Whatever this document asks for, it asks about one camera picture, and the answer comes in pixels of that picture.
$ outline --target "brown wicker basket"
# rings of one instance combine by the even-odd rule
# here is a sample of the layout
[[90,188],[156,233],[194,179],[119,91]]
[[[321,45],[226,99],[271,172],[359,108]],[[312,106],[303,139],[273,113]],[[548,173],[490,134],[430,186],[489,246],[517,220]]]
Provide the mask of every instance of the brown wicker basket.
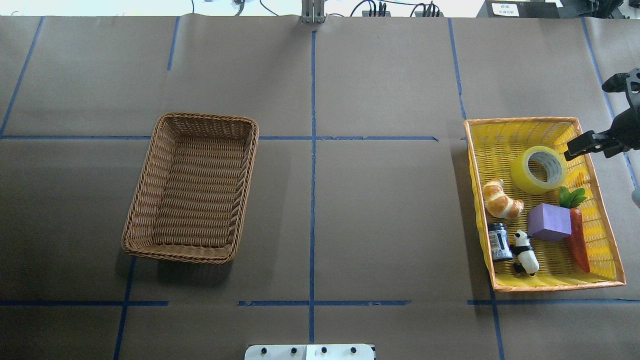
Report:
[[252,119],[158,119],[122,236],[142,258],[224,264],[236,256],[258,144]]

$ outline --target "black box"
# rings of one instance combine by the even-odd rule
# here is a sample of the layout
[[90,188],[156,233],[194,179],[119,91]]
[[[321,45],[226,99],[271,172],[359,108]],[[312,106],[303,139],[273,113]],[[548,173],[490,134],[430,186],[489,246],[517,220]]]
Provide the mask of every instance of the black box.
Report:
[[558,19],[558,9],[555,3],[529,3],[520,1],[484,0],[476,17],[537,17],[544,19]]

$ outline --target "toy carrot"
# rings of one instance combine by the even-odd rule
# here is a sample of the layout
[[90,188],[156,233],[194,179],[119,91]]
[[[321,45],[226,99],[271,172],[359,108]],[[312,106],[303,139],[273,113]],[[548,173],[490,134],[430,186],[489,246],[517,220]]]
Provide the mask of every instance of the toy carrot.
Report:
[[583,188],[569,192],[569,190],[563,186],[558,191],[558,195],[560,195],[558,203],[561,207],[569,209],[571,235],[569,235],[566,240],[571,247],[573,258],[582,271],[590,272],[587,245],[584,242],[584,231],[582,229],[582,212],[578,208],[578,205],[587,199],[584,194],[585,191]]

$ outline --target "can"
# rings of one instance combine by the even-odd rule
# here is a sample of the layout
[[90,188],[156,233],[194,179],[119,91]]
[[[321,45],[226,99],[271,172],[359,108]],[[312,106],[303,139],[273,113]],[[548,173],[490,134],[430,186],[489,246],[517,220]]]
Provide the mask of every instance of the can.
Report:
[[513,259],[509,249],[507,227],[502,222],[489,224],[489,243],[491,244],[491,258],[493,261],[507,261]]

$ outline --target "silver metal bracket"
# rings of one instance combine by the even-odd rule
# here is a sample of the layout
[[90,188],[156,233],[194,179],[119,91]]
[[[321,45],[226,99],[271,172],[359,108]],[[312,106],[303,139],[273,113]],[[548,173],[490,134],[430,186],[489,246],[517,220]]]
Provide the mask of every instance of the silver metal bracket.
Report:
[[322,24],[325,18],[324,0],[302,0],[300,21],[308,24]]

